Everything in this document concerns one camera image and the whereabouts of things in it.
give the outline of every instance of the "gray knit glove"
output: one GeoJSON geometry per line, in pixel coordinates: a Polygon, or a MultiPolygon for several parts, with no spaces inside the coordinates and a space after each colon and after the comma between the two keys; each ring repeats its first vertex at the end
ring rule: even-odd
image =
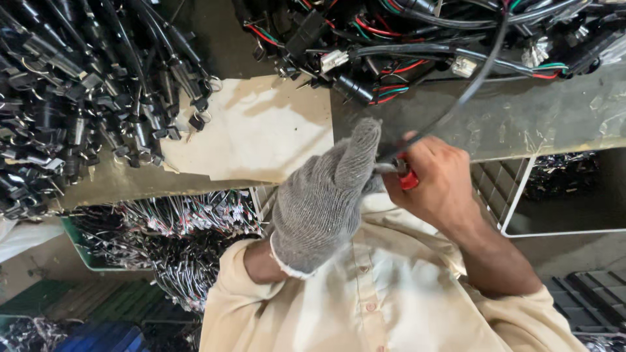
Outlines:
{"type": "Polygon", "coordinates": [[[363,119],[352,138],[311,157],[280,185],[270,243],[288,275],[310,277],[350,242],[361,224],[363,192],[381,184],[372,178],[380,137],[380,123],[363,119]]]}

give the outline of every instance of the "white connector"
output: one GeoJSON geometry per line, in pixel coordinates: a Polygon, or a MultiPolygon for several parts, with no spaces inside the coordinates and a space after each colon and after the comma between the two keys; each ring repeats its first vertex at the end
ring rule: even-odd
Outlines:
{"type": "Polygon", "coordinates": [[[341,66],[348,62],[348,52],[335,50],[322,56],[319,60],[322,66],[322,73],[327,73],[335,67],[341,66]]]}
{"type": "Polygon", "coordinates": [[[477,63],[465,56],[457,56],[452,63],[452,73],[461,77],[469,78],[478,66],[477,63]]]}

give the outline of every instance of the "red wire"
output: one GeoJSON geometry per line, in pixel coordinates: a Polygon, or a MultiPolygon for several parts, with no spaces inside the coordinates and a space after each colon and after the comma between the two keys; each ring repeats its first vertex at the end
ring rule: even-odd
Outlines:
{"type": "Polygon", "coordinates": [[[380,21],[380,22],[382,23],[382,25],[383,25],[383,26],[385,26],[385,28],[387,28],[387,30],[388,30],[388,31],[393,32],[393,31],[391,30],[391,28],[389,27],[389,25],[387,24],[387,22],[385,22],[385,20],[382,18],[382,16],[381,16],[381,15],[379,15],[378,13],[376,13],[374,16],[376,17],[376,19],[377,19],[378,21],[380,21]]]}
{"type": "Polygon", "coordinates": [[[254,26],[252,26],[251,24],[246,24],[245,26],[250,28],[251,30],[253,30],[254,33],[257,33],[258,36],[260,36],[261,38],[265,39],[266,42],[278,46],[278,43],[276,43],[275,41],[271,40],[270,38],[264,36],[263,33],[261,33],[258,29],[254,28],[254,26]]]}
{"type": "Polygon", "coordinates": [[[391,88],[406,88],[406,85],[392,85],[392,86],[382,86],[382,87],[374,87],[374,90],[388,90],[391,88]]]}
{"type": "Polygon", "coordinates": [[[392,100],[393,98],[397,97],[398,94],[394,94],[392,96],[390,96],[389,98],[385,98],[383,100],[379,100],[379,101],[370,101],[369,104],[370,105],[375,105],[375,104],[382,104],[382,103],[386,103],[389,100],[392,100]]]}
{"type": "Polygon", "coordinates": [[[394,7],[394,9],[396,9],[396,10],[398,10],[398,11],[400,11],[400,12],[404,12],[404,10],[402,10],[402,8],[401,8],[400,6],[398,6],[398,5],[396,4],[396,2],[395,2],[395,1],[393,1],[393,0],[387,0],[387,2],[388,2],[391,6],[393,6],[393,7],[394,7]]]}
{"type": "Polygon", "coordinates": [[[387,36],[395,36],[395,37],[402,36],[400,33],[381,31],[380,29],[376,29],[376,28],[370,27],[370,26],[366,25],[363,21],[361,21],[361,19],[358,18],[358,17],[356,17],[356,23],[358,23],[361,27],[365,28],[366,30],[368,30],[368,31],[370,31],[372,33],[384,34],[384,35],[387,35],[387,36]]]}
{"type": "MultiPolygon", "coordinates": [[[[421,65],[421,64],[426,63],[426,62],[428,62],[428,60],[419,60],[418,62],[413,63],[413,64],[411,64],[411,65],[409,65],[409,66],[407,66],[405,68],[400,68],[400,69],[398,69],[396,71],[393,71],[393,73],[400,73],[400,72],[408,71],[411,68],[414,68],[415,66],[421,65]]],[[[391,73],[391,72],[392,71],[390,71],[390,70],[382,70],[381,71],[381,73],[391,73]]]]}
{"type": "Polygon", "coordinates": [[[539,75],[538,73],[533,74],[533,77],[544,78],[546,80],[551,80],[552,78],[556,78],[557,76],[558,76],[558,72],[554,72],[554,75],[551,75],[551,76],[539,75]]]}

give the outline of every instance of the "gray table surface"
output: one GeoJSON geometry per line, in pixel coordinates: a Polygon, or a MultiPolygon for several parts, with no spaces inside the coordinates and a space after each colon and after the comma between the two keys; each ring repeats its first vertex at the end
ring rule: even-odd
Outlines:
{"type": "MultiPolygon", "coordinates": [[[[163,0],[173,13],[179,0],[163,0]]],[[[273,62],[252,58],[255,40],[241,30],[230,0],[189,0],[176,25],[198,36],[195,47],[221,78],[274,74],[273,62]]],[[[447,125],[434,132],[467,150],[472,159],[528,157],[580,150],[626,147],[626,64],[617,63],[568,81],[529,79],[488,83],[447,125]]],[[[361,117],[383,121],[384,142],[419,130],[443,114],[466,83],[442,83],[410,89],[381,106],[361,106],[331,93],[336,140],[347,137],[361,117]]],[[[208,176],[176,175],[156,167],[131,170],[101,153],[94,182],[70,187],[63,207],[119,199],[202,193],[258,182],[212,182],[208,176]]]]}

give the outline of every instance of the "green wire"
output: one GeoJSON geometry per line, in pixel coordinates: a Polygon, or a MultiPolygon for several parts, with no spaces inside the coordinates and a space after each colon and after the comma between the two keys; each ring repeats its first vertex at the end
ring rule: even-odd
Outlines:
{"type": "Polygon", "coordinates": [[[511,7],[509,8],[509,12],[510,12],[510,11],[512,11],[512,10],[515,8],[515,6],[517,6],[520,2],[521,2],[521,0],[516,0],[516,1],[513,3],[513,5],[511,5],[511,7]]]}
{"type": "Polygon", "coordinates": [[[408,89],[409,89],[408,87],[407,87],[407,88],[396,88],[396,89],[388,90],[388,91],[386,91],[386,92],[384,92],[384,93],[380,93],[380,94],[378,94],[378,96],[383,96],[383,95],[387,95],[387,94],[395,93],[395,92],[397,92],[397,91],[402,91],[402,92],[405,92],[405,91],[406,91],[406,90],[408,90],[408,89]]]}
{"type": "Polygon", "coordinates": [[[310,11],[310,9],[300,0],[295,0],[297,3],[299,3],[300,5],[302,5],[302,7],[306,10],[306,11],[310,11]]]}
{"type": "Polygon", "coordinates": [[[263,33],[266,37],[270,38],[271,40],[275,41],[276,43],[278,43],[278,41],[276,40],[276,38],[274,38],[271,34],[269,34],[266,30],[264,30],[263,28],[256,26],[259,31],[261,31],[261,33],[263,33]]]}
{"type": "Polygon", "coordinates": [[[391,6],[391,4],[389,3],[389,0],[384,0],[383,4],[385,5],[385,7],[388,8],[388,10],[390,10],[394,14],[400,14],[400,11],[398,11],[397,9],[394,9],[393,6],[391,6]]]}
{"type": "Polygon", "coordinates": [[[363,36],[363,38],[370,39],[370,37],[368,37],[367,34],[365,34],[365,32],[363,31],[363,29],[361,29],[361,26],[359,26],[358,23],[353,21],[352,24],[356,27],[356,29],[359,30],[359,33],[363,36]]]}
{"type": "Polygon", "coordinates": [[[537,66],[538,68],[543,68],[543,67],[552,67],[552,66],[567,66],[564,63],[545,63],[543,65],[539,65],[537,66]]]}
{"type": "Polygon", "coordinates": [[[546,63],[546,64],[543,64],[543,65],[537,66],[537,68],[548,68],[548,67],[554,67],[554,66],[566,66],[567,67],[567,65],[564,64],[564,63],[546,63]]]}

